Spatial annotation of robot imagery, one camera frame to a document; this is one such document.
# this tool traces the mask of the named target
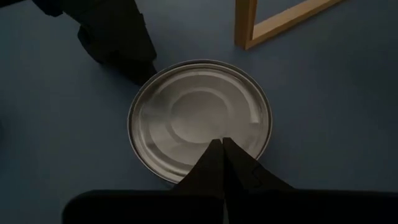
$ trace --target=metal can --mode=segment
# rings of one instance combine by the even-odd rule
[[[214,60],[166,68],[139,90],[127,128],[141,162],[169,182],[180,182],[212,139],[231,137],[253,158],[272,130],[268,99],[242,70]]]

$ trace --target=can rim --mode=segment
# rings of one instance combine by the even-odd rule
[[[241,70],[238,67],[235,67],[234,65],[230,65],[226,62],[220,62],[217,60],[209,60],[209,59],[197,59],[197,60],[187,60],[184,62],[179,62],[176,63],[172,66],[169,66],[167,68],[164,68],[163,70],[161,70],[160,72],[158,72],[156,75],[152,76],[148,81],[145,82],[145,84],[140,88],[140,90],[137,92],[137,94],[135,95],[130,108],[129,108],[129,113],[127,116],[127,133],[129,135],[129,141],[130,141],[130,145],[134,151],[134,153],[136,154],[136,156],[138,157],[138,159],[143,163],[144,166],[146,166],[153,174],[155,174],[156,176],[171,182],[173,184],[177,184],[177,181],[174,181],[170,178],[167,178],[164,175],[161,175],[160,173],[158,173],[156,170],[154,170],[151,166],[149,166],[147,164],[147,162],[142,158],[142,156],[139,154],[138,150],[137,150],[137,146],[134,143],[133,137],[132,137],[132,126],[130,125],[132,122],[132,115],[134,112],[134,109],[136,108],[137,102],[139,100],[139,98],[142,96],[142,94],[148,89],[149,85],[151,83],[154,83],[156,81],[156,79],[158,79],[159,77],[161,77],[162,75],[164,75],[165,73],[181,67],[181,66],[185,66],[185,65],[192,65],[192,64],[201,64],[201,63],[207,63],[207,64],[213,64],[213,65],[220,65],[220,66],[224,66],[226,68],[232,69],[235,72],[238,72],[240,75],[244,76],[245,78],[247,78],[257,89],[257,91],[261,94],[261,96],[264,98],[265,101],[265,106],[267,108],[267,112],[268,112],[268,133],[267,133],[267,137],[266,137],[266,141],[264,143],[264,146],[262,147],[260,153],[256,156],[256,160],[258,160],[262,154],[264,153],[264,151],[266,150],[266,147],[269,144],[270,138],[271,138],[271,133],[272,133],[272,111],[271,111],[271,106],[268,100],[268,97],[266,96],[264,90],[260,87],[260,85],[258,84],[257,81],[255,81],[255,79],[253,79],[251,76],[249,76],[246,72],[244,72],[243,70]]]

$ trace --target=wooden frame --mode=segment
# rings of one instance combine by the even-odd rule
[[[342,0],[306,0],[256,25],[257,0],[235,0],[235,45],[245,50]]]

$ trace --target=blue surface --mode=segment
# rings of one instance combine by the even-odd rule
[[[248,52],[233,45],[232,0],[137,3],[158,70],[210,58],[263,87],[274,129],[260,160],[274,174],[298,188],[398,191],[398,1],[345,1]],[[262,2],[259,14],[280,8]],[[28,1],[0,9],[0,223],[59,223],[91,189],[167,189],[127,137],[138,87],[95,63],[77,30]]]

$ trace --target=silver can lid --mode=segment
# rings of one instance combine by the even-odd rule
[[[152,77],[135,97],[127,127],[144,165],[178,183],[212,139],[231,137],[258,159],[272,116],[264,92],[246,73],[223,62],[194,60]]]

